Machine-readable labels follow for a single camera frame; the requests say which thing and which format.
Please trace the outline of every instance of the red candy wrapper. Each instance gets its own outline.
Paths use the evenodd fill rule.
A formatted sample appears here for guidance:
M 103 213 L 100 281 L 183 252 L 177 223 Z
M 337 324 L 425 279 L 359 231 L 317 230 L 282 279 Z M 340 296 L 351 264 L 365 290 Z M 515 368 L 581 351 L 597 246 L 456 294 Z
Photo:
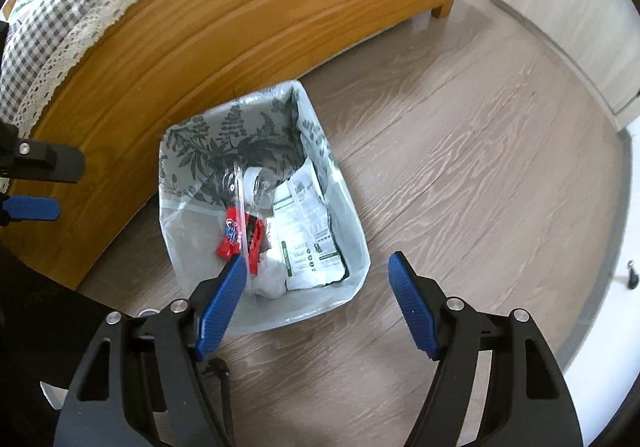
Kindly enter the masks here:
M 238 232 L 238 212 L 235 207 L 226 210 L 225 236 L 216 251 L 217 254 L 228 261 L 235 253 L 241 253 L 240 236 Z M 258 275 L 258 259 L 260 256 L 260 243 L 264 234 L 262 220 L 255 216 L 244 214 L 246 226 L 246 243 L 249 251 L 249 273 Z

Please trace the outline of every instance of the cabinet door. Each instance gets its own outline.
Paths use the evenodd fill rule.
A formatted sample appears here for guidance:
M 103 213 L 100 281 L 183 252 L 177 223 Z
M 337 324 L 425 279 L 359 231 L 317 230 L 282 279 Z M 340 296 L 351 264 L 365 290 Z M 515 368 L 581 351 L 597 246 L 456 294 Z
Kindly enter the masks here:
M 640 14 L 631 0 L 502 0 L 547 34 L 623 127 L 640 114 Z

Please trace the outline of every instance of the trash can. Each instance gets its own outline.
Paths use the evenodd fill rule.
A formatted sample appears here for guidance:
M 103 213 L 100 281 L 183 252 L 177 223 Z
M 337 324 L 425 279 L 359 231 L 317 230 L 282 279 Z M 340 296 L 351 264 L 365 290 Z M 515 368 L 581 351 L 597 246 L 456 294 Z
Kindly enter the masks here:
M 273 329 L 349 302 L 370 267 L 360 219 L 311 102 L 298 81 L 284 82 L 170 127 L 159 156 L 160 224 L 185 296 L 216 277 L 216 255 L 229 200 L 221 173 L 234 164 L 267 167 L 283 182 L 313 163 L 347 276 L 338 283 L 288 291 L 280 299 L 244 293 L 229 335 Z

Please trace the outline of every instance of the wooden floor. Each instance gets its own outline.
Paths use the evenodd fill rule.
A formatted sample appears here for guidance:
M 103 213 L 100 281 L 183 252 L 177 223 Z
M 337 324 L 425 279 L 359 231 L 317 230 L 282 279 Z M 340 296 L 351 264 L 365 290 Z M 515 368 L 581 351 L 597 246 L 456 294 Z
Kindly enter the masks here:
M 388 287 L 389 255 L 403 250 L 479 311 L 527 308 L 558 350 L 602 263 L 622 142 L 573 72 L 488 0 L 409 20 L 302 81 L 372 265 L 347 305 L 226 340 L 238 445 L 403 445 L 435 364 Z M 131 221 L 82 293 L 128 313 L 178 295 L 157 205 Z M 483 356 L 480 382 L 487 370 Z M 461 441 L 477 429 L 477 389 Z

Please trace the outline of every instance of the blue gripper pad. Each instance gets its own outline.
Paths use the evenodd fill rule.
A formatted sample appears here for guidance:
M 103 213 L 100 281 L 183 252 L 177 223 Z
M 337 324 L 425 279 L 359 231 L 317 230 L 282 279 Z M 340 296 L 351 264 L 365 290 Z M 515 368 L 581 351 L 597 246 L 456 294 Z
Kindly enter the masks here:
M 60 204 L 53 198 L 9 196 L 2 202 L 12 220 L 38 220 L 54 222 L 60 216 Z
M 439 358 L 440 345 L 435 334 L 433 314 L 411 279 L 411 274 L 395 253 L 389 258 L 388 274 L 389 284 L 394 291 L 416 347 L 427 353 L 431 359 Z
M 211 298 L 200 319 L 200 334 L 195 345 L 198 360 L 205 359 L 220 346 L 231 316 L 246 286 L 246 262 L 237 255 L 231 260 L 225 279 Z

